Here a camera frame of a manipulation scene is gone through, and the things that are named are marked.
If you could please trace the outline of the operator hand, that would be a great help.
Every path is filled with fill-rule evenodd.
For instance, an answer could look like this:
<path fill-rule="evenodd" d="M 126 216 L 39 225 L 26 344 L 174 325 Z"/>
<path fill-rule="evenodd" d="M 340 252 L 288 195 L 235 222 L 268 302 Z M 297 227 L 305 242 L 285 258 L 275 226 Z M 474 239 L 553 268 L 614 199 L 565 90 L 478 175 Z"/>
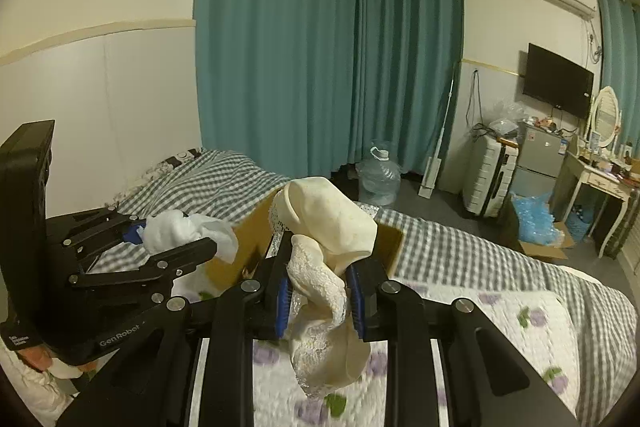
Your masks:
<path fill-rule="evenodd" d="M 17 354 L 33 369 L 49 372 L 59 379 L 79 378 L 98 367 L 97 361 L 88 362 L 81 366 L 68 365 L 43 345 L 18 350 Z"/>

